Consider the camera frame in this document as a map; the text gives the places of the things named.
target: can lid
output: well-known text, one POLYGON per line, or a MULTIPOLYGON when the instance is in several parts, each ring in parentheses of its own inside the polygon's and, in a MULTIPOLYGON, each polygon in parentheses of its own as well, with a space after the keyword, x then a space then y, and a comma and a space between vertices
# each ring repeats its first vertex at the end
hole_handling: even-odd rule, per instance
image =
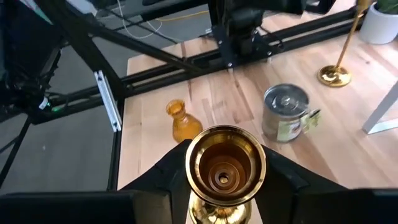
POLYGON ((300 116, 308 108, 308 96, 300 87, 280 84, 269 88, 264 94, 266 106, 281 116, 300 116))

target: wooden table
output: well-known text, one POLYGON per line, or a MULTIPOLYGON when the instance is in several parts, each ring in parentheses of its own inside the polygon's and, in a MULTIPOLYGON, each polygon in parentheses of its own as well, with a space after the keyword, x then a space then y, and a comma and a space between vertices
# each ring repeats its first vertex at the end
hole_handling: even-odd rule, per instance
MULTIPOLYGON (((330 13, 352 5, 338 1, 330 13)), ((276 15, 264 19, 263 26, 275 31, 318 17, 276 15)), ((187 111, 204 128, 239 126, 262 144, 345 187, 398 187, 398 130, 371 136, 361 130, 398 79, 398 43, 375 46, 354 37, 343 60, 354 75, 353 81, 343 88, 329 88, 319 83, 315 74, 321 67, 336 63, 345 38, 277 55, 271 63, 235 68, 233 74, 220 71, 126 99, 118 188, 139 177, 176 146, 172 118, 165 111, 172 99, 185 100, 187 111), (322 110, 320 125, 289 144, 274 143, 261 130, 263 94, 280 83, 301 86, 310 96, 310 106, 322 110)), ((193 39, 165 50, 179 56, 185 51, 190 56, 215 47, 212 40, 193 39)), ((127 74, 161 64, 146 55, 130 58, 127 74)), ((396 117, 394 105, 383 119, 396 117)), ((261 223, 255 203, 253 209, 250 223, 261 223)))

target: can label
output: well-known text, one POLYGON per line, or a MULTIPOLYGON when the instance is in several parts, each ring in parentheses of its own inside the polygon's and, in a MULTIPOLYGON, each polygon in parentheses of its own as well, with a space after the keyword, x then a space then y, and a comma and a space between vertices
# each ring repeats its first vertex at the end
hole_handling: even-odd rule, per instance
POLYGON ((301 132, 301 122, 299 119, 295 121, 279 121, 277 140, 286 142, 295 139, 301 132))
POLYGON ((311 111, 301 118, 301 124, 304 134, 309 132, 311 129, 318 126, 320 119, 320 110, 311 111))

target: amber glass vase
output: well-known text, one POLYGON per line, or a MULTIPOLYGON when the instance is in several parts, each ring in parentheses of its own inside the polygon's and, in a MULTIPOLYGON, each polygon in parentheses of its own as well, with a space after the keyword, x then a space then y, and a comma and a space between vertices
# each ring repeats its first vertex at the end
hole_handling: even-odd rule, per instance
POLYGON ((166 112, 173 117, 173 138, 178 143, 185 139, 193 139, 203 131, 201 122, 185 112, 182 100, 172 100, 166 106, 166 112))

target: white cable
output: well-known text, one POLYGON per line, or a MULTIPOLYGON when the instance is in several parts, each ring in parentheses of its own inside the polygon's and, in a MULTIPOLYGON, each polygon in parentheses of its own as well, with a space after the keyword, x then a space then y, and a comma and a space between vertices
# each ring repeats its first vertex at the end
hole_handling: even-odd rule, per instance
MULTIPOLYGON (((155 30, 155 27, 152 26, 151 23, 149 23, 149 22, 147 22, 147 23, 149 24, 149 26, 150 26, 153 30, 155 30)), ((160 34, 160 35, 163 35, 163 36, 165 36, 165 37, 167 37, 167 38, 169 38, 169 39, 172 39, 172 40, 174 40, 174 41, 176 41, 176 42, 184 42, 183 40, 180 40, 180 39, 178 39, 178 38, 174 38, 174 37, 170 37, 170 36, 164 35, 164 34, 161 33, 160 31, 155 30, 155 32, 158 33, 158 34, 160 34)))
MULTIPOLYGON (((117 10, 117 9, 119 9, 119 6, 118 6, 118 7, 115 7, 114 9, 110 9, 110 10, 111 10, 111 11, 115 11, 115 10, 117 10)), ((107 20, 107 19, 112 19, 112 18, 114 18, 114 17, 116 17, 116 16, 113 15, 113 14, 110 14, 110 15, 105 16, 105 17, 99 17, 98 20, 107 20)))
MULTIPOLYGON (((121 7, 121 4, 120 4, 120 0, 117 0, 117 1, 118 1, 118 5, 119 5, 119 10, 120 10, 120 16, 121 16, 121 17, 124 17, 124 16, 123 16, 123 12, 122 12, 122 7, 121 7)), ((126 26, 126 23, 125 23, 124 19, 122 19, 122 22, 123 22, 123 26, 124 26, 124 29, 126 30, 126 32, 127 32, 131 37, 133 37, 133 38, 135 38, 135 39, 144 39, 144 38, 147 38, 147 37, 150 37, 150 36, 154 35, 153 33, 151 33, 151 34, 148 34, 148 35, 143 36, 143 37, 136 37, 135 35, 132 35, 132 34, 129 32, 129 30, 127 29, 127 26, 126 26)), ((159 30, 160 30, 160 28, 162 27, 162 24, 163 24, 162 21, 160 21, 160 26, 159 26, 157 29, 156 29, 150 22, 147 21, 147 23, 148 23, 148 25, 154 30, 155 33, 158 33, 158 34, 160 34, 160 35, 163 35, 163 36, 165 36, 165 37, 167 37, 167 38, 169 38, 169 39, 172 39, 172 40, 174 40, 174 41, 176 41, 176 42, 184 42, 183 40, 180 40, 180 39, 177 39, 177 38, 174 38, 174 37, 169 37, 169 36, 164 35, 163 33, 161 33, 159 30)))
MULTIPOLYGON (((121 17, 124 17, 124 16, 123 16, 123 11, 122 11, 122 6, 121 6, 121 4, 120 4, 120 0, 118 0, 118 5, 119 5, 120 16, 121 16, 121 17)), ((130 31, 127 29, 127 26, 126 26, 126 23, 125 23, 124 19, 122 19, 122 23, 123 23, 124 29, 126 30, 126 32, 127 32, 132 38, 135 38, 135 39, 145 39, 145 38, 147 38, 147 37, 150 37, 150 36, 154 35, 153 33, 151 33, 151 34, 145 35, 145 36, 143 36, 143 37, 136 37, 135 35, 132 35, 132 34, 130 33, 130 31)), ((147 23, 152 27, 152 29, 153 29, 155 32, 158 32, 158 30, 162 27, 162 24, 163 24, 162 22, 160 22, 159 28, 156 29, 155 27, 152 26, 152 24, 150 24, 149 22, 147 22, 147 23)))

